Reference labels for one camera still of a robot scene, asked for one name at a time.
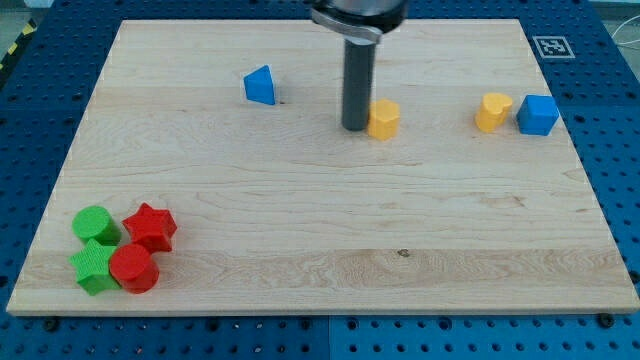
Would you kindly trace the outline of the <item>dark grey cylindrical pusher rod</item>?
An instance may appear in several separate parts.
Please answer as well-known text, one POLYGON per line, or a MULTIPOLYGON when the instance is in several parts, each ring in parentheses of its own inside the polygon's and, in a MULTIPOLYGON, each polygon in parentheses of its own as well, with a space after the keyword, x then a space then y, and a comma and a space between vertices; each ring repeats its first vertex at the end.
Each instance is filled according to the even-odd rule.
POLYGON ((367 127, 375 51, 375 43, 344 40, 341 123, 346 130, 362 131, 367 127))

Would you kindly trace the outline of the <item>black and silver robot flange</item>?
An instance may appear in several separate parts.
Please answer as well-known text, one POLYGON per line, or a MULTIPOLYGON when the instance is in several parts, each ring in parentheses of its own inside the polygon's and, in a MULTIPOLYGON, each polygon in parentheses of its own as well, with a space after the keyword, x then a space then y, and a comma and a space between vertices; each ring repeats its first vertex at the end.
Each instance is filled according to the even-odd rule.
POLYGON ((378 44, 398 28, 408 13, 408 0, 316 0, 311 20, 348 38, 378 44))

